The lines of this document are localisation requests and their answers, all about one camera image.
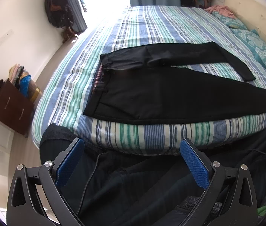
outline pillow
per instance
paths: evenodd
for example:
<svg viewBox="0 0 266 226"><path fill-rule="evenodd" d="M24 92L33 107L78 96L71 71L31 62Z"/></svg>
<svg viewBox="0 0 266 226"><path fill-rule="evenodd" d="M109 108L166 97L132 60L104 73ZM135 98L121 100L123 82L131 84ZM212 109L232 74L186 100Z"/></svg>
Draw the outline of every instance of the pillow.
<svg viewBox="0 0 266 226"><path fill-rule="evenodd" d="M219 14L218 12L212 12L212 15L218 18L223 24L227 25L229 28L248 30L246 25L244 25L244 23L239 19L228 18Z"/></svg>
<svg viewBox="0 0 266 226"><path fill-rule="evenodd" d="M266 43L251 31L231 30L250 49L255 59L266 69Z"/></svg>
<svg viewBox="0 0 266 226"><path fill-rule="evenodd" d="M253 29L253 30L251 30L251 32L253 32L254 34L256 34L256 35L258 35L258 36L259 36L259 34L258 34L258 32L257 32L257 30L256 30L256 29Z"/></svg>

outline striped duvet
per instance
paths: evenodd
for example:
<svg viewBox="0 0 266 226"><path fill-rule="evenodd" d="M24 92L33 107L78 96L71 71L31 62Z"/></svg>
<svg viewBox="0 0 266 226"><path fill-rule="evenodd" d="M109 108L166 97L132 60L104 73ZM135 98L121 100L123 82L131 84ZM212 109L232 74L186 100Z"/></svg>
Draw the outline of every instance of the striped duvet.
<svg viewBox="0 0 266 226"><path fill-rule="evenodd" d="M144 44L209 41L240 58L256 77L250 84L266 89L266 70L230 29L211 14L200 8L130 7L117 18L111 16L93 31L86 31L60 63L33 119L34 143L39 146L46 128L56 123L96 146L144 155L174 154L183 138L189 138L197 147L203 148L229 143L264 129L266 114L183 125L129 125L82 115L100 54ZM185 67L242 81L227 63Z"/></svg>

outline metal screw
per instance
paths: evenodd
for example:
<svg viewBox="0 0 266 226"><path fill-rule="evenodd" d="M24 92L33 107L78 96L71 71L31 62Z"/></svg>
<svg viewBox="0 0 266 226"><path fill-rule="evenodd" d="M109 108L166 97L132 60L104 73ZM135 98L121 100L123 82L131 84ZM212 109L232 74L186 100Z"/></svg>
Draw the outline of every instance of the metal screw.
<svg viewBox="0 0 266 226"><path fill-rule="evenodd" d="M214 167L220 167L220 166L221 166L221 164L220 164L218 161L214 161L214 162L212 163L212 165L213 165Z"/></svg>
<svg viewBox="0 0 266 226"><path fill-rule="evenodd" d="M242 168L243 170L247 170L247 169L248 169L248 167L247 167L245 164L241 165L241 168Z"/></svg>
<svg viewBox="0 0 266 226"><path fill-rule="evenodd" d="M17 166L17 170L21 170L24 166L22 164L20 164L19 166Z"/></svg>
<svg viewBox="0 0 266 226"><path fill-rule="evenodd" d="M44 166L46 166L46 167L50 167L52 164L53 164L52 161L46 161L46 162L44 163Z"/></svg>

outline drawer handle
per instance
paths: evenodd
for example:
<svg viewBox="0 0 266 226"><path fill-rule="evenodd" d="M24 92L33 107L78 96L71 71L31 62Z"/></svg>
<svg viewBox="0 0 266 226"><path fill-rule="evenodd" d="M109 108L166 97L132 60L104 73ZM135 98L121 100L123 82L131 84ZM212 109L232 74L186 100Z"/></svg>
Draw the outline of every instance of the drawer handle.
<svg viewBox="0 0 266 226"><path fill-rule="evenodd" d="M6 103L5 107L4 107L4 109L6 109L6 107L7 107L7 105L8 105L8 103L9 103L10 100L11 100L11 98L8 98L8 101L7 101L7 103Z"/></svg>
<svg viewBox="0 0 266 226"><path fill-rule="evenodd" d="M22 117L22 115L23 115L23 112L24 112L24 109L22 109L22 113L21 113L21 115L20 115L19 120L21 120L21 117Z"/></svg>

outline backpack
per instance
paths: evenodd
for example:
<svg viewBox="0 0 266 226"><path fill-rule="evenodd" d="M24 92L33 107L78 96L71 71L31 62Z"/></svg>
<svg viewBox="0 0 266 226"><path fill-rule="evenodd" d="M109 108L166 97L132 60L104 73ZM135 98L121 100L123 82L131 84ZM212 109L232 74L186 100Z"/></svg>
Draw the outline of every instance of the backpack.
<svg viewBox="0 0 266 226"><path fill-rule="evenodd" d="M67 0L45 0L48 21L55 27L72 27L72 10Z"/></svg>

